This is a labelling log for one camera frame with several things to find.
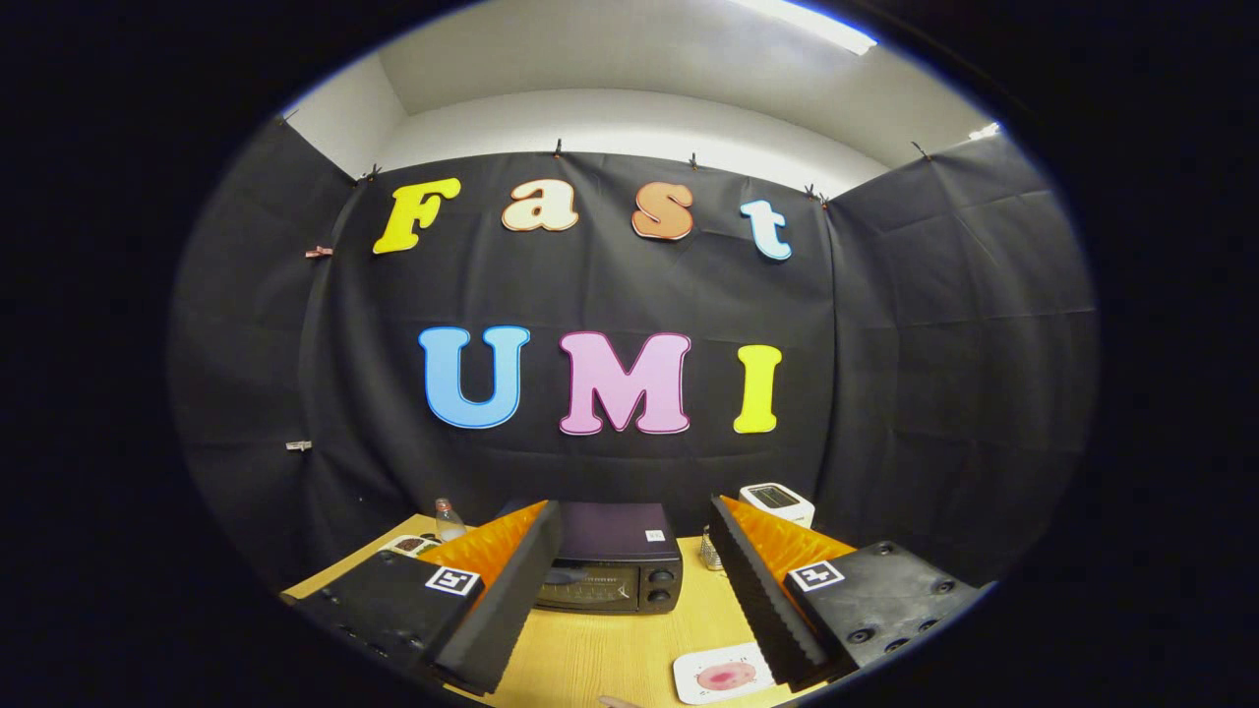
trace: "wooden table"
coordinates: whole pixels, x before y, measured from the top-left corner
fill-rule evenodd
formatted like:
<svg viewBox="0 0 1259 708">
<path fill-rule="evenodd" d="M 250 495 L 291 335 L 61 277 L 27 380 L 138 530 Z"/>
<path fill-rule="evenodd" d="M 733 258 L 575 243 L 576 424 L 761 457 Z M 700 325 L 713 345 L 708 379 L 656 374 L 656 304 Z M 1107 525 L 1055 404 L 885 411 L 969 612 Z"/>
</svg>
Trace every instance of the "wooden table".
<svg viewBox="0 0 1259 708">
<path fill-rule="evenodd" d="M 376 540 L 285 591 L 302 598 L 366 561 L 394 537 L 434 533 L 436 522 L 414 515 Z M 700 538 L 679 538 L 682 552 L 682 593 L 665 615 L 579 615 L 534 608 L 520 632 L 502 683 L 477 698 L 510 708 L 599 708 L 599 695 L 612 695 L 642 708 L 684 708 L 674 690 L 674 659 L 692 651 L 753 641 L 730 581 L 700 561 Z M 791 693 L 786 685 L 723 700 L 723 708 L 763 708 L 801 697 L 817 687 Z"/>
</svg>

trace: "black border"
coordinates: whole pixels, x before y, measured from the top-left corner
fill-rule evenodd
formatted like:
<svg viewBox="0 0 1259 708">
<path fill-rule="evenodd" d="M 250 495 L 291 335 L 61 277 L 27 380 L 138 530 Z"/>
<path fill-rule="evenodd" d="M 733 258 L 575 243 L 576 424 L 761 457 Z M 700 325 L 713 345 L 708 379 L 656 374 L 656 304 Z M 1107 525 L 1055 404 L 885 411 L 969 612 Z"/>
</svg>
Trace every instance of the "black border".
<svg viewBox="0 0 1259 708">
<path fill-rule="evenodd" d="M 237 146 L 317 77 L 454 5 L 6 9 L 9 637 L 24 703 L 418 698 L 267 596 L 214 528 L 180 461 L 162 341 L 181 243 Z M 1236 625 L 1210 608 L 1248 596 L 1205 569 L 1243 557 L 1225 525 L 1245 499 L 1228 446 L 1253 389 L 1226 357 L 1249 331 L 1249 157 L 1228 132 L 1250 101 L 1229 83 L 1250 55 L 1240 4 L 826 5 L 971 86 L 1063 185 L 1104 358 L 1055 527 L 966 622 L 846 687 L 844 704 L 1236 700 L 1240 655 L 1211 650 Z"/>
</svg>

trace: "letter m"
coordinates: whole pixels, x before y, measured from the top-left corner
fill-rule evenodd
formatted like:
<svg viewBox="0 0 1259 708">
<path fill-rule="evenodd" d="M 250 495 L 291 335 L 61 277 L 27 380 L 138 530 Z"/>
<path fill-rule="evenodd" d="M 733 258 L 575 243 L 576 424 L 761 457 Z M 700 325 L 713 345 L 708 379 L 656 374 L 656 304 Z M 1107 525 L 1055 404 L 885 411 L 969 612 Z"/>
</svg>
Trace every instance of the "letter m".
<svg viewBox="0 0 1259 708">
<path fill-rule="evenodd" d="M 559 340 L 573 363 L 573 393 L 568 417 L 559 428 L 569 435 L 594 435 L 603 430 L 603 421 L 594 414 L 594 397 L 599 397 L 612 427 L 621 432 L 630 427 L 630 418 L 646 397 L 638 430 L 667 435 L 682 432 L 691 422 L 682 413 L 682 357 L 691 349 L 691 340 L 680 334 L 655 334 L 647 338 L 630 373 L 624 372 L 612 343 L 602 333 L 574 331 Z"/>
</svg>

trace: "blue letter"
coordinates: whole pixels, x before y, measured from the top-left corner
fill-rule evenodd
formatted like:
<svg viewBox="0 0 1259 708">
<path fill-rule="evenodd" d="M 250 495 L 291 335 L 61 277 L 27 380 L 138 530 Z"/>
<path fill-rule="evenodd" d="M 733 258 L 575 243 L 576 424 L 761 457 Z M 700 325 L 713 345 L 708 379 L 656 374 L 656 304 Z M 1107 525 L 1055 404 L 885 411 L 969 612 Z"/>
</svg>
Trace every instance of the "blue letter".
<svg viewBox="0 0 1259 708">
<path fill-rule="evenodd" d="M 769 202 L 758 199 L 739 207 L 739 213 L 752 217 L 752 238 L 757 242 L 757 248 L 774 261 L 791 258 L 791 246 L 778 241 L 778 229 L 786 227 L 787 219 L 782 214 L 776 214 Z"/>
<path fill-rule="evenodd" d="M 494 349 L 494 397 L 483 403 L 463 398 L 460 389 L 460 351 L 467 330 L 429 328 L 419 334 L 424 348 L 424 393 L 438 418 L 461 428 L 492 428 L 507 422 L 520 406 L 520 348 L 529 341 L 524 328 L 490 328 L 485 343 Z"/>
</svg>

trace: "black curtain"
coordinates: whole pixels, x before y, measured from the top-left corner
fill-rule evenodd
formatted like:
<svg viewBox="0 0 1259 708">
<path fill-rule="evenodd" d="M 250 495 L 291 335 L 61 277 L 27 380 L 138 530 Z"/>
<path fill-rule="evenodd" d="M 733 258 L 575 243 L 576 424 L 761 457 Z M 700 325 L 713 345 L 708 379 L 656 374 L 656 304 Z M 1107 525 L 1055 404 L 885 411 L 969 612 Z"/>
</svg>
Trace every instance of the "black curtain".
<svg viewBox="0 0 1259 708">
<path fill-rule="evenodd" d="M 399 186 L 457 178 L 436 220 L 409 251 L 374 254 Z M 507 231 L 511 190 L 535 179 L 574 188 L 579 220 L 558 232 Z M 647 183 L 686 185 L 694 229 L 675 242 L 640 237 L 636 194 Z M 744 203 L 783 214 L 793 254 L 757 249 Z M 315 285 L 303 389 L 312 396 L 313 448 L 305 504 L 317 519 L 316 554 L 335 561 L 408 514 L 447 496 L 482 524 L 514 498 L 660 501 L 680 535 L 697 535 L 713 493 L 777 480 L 813 494 L 833 388 L 831 239 L 821 203 L 786 186 L 686 163 L 624 155 L 505 154 L 426 164 L 360 183 L 336 254 Z M 418 335 L 458 326 L 463 396 L 494 392 L 481 335 L 522 326 L 521 401 L 487 430 L 438 420 L 426 401 Z M 568 333 L 604 333 L 628 369 L 656 333 L 690 338 L 682 399 L 690 428 L 648 435 L 606 423 L 565 435 Z M 739 435 L 744 368 L 738 349 L 782 350 L 777 430 Z M 643 411 L 640 403 L 637 418 Z M 596 406 L 596 413 L 604 412 Z"/>
<path fill-rule="evenodd" d="M 167 378 L 188 467 L 268 587 L 315 567 L 301 513 L 306 304 L 353 180 L 287 125 L 251 140 L 206 202 L 171 304 Z"/>
<path fill-rule="evenodd" d="M 1084 253 L 1005 137 L 828 203 L 836 394 L 820 530 L 992 580 L 1051 519 L 1098 384 Z"/>
<path fill-rule="evenodd" d="M 409 251 L 374 254 L 399 186 L 457 178 Z M 569 229 L 512 232 L 516 185 L 573 185 Z M 675 242 L 631 223 L 646 183 L 684 184 Z M 740 204 L 783 214 L 786 261 Z M 905 544 L 969 582 L 1044 529 L 1083 448 L 1095 311 L 1063 207 L 1002 137 L 888 173 L 827 204 L 763 180 L 623 155 L 447 160 L 355 186 L 287 126 L 268 126 L 189 243 L 170 374 L 189 466 L 273 590 L 448 496 L 487 522 L 510 499 L 661 501 L 697 534 L 709 494 L 779 481 L 847 543 Z M 330 246 L 330 258 L 306 249 Z M 530 330 L 521 402 L 487 430 L 438 420 L 417 338 L 458 326 L 465 397 L 492 394 L 486 328 Z M 567 333 L 607 334 L 628 368 L 646 339 L 691 339 L 691 426 L 593 436 L 568 413 Z M 782 350 L 778 427 L 739 435 L 739 346 Z M 596 413 L 604 416 L 597 406 Z M 310 440 L 307 452 L 285 450 Z"/>
</svg>

